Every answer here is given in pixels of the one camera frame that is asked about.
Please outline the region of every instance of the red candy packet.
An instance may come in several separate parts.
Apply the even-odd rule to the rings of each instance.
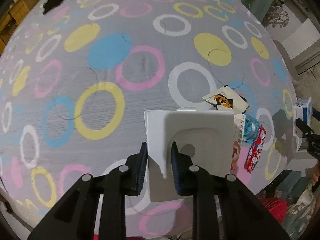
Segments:
[[[249,173],[251,173],[254,170],[255,166],[257,165],[260,159],[265,138],[266,138],[266,130],[261,125],[259,127],[257,139],[252,143],[252,146],[250,148],[250,151],[247,157],[247,161],[244,165],[245,169]]]

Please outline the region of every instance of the cardboard box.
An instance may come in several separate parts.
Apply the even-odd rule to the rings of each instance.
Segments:
[[[299,98],[293,105],[293,135],[303,137],[302,131],[296,127],[295,120],[300,118],[304,123],[310,125],[312,116],[311,98]]]

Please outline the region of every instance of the red fabric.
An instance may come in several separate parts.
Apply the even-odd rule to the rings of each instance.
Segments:
[[[94,235],[93,236],[93,240],[99,240],[99,236],[98,235]],[[130,236],[130,237],[127,237],[126,240],[143,240],[143,237]]]
[[[281,198],[259,198],[260,202],[273,215],[273,217],[281,224],[287,213],[287,202]]]

